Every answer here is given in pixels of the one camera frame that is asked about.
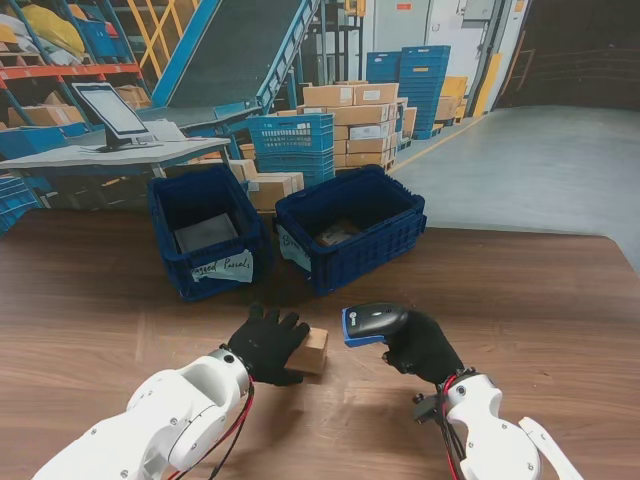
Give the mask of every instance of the concrete floor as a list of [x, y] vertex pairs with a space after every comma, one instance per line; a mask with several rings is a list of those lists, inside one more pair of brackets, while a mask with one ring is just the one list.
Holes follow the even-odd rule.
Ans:
[[430, 226], [606, 235], [640, 272], [639, 112], [497, 110], [393, 176], [425, 197]]

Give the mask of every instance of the orange shelf beam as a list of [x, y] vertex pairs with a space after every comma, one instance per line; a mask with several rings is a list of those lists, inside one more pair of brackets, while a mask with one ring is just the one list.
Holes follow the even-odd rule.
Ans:
[[140, 75], [140, 68], [136, 63], [77, 65], [72, 67], [58, 67], [53, 65], [7, 67], [0, 69], [0, 80], [57, 77], [59, 75], [63, 77], [70, 75], [110, 75], [114, 73], [136, 73]]

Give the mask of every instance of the black glove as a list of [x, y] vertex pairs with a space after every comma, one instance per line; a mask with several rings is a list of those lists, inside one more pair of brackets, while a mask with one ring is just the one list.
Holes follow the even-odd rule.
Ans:
[[386, 337], [384, 360], [400, 373], [414, 373], [438, 385], [463, 368], [440, 325], [427, 315], [410, 311], [402, 330]]
[[282, 387], [302, 383], [302, 375], [286, 370], [285, 365], [309, 333], [309, 325], [296, 326], [297, 313], [289, 313], [280, 323], [279, 317], [279, 310], [265, 316], [262, 305], [254, 303], [248, 320], [231, 336], [229, 350], [242, 359], [256, 382]]

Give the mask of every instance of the wooden table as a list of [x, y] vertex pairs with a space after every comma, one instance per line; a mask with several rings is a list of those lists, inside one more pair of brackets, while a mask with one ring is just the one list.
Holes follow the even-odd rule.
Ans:
[[541, 422], [586, 479], [638, 476], [640, 281], [611, 240], [430, 229], [327, 297], [280, 262], [269, 284], [188, 304], [145, 216], [40, 210], [0, 239], [0, 479], [30, 478], [149, 375], [227, 340], [253, 300], [329, 329], [329, 363], [299, 387], [258, 386], [220, 478], [449, 478], [438, 429], [411, 421], [432, 387], [383, 346], [342, 342], [340, 309], [376, 300], [432, 313], [503, 390], [503, 416]]

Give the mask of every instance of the warehouse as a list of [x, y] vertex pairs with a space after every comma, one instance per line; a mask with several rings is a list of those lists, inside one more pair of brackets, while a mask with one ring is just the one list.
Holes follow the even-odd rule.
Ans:
[[638, 14], [0, 0], [0, 480], [635, 478]]

